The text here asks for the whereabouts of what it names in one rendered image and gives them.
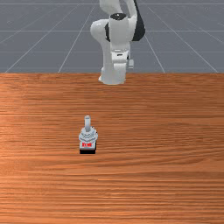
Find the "grey toggle switch black base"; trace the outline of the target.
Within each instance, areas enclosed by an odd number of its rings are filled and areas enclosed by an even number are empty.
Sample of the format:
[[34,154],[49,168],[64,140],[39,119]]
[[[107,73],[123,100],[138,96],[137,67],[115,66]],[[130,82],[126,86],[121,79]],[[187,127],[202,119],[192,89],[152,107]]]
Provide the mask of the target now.
[[97,130],[91,125],[91,117],[84,117],[84,127],[79,134],[80,154],[95,154],[98,139]]

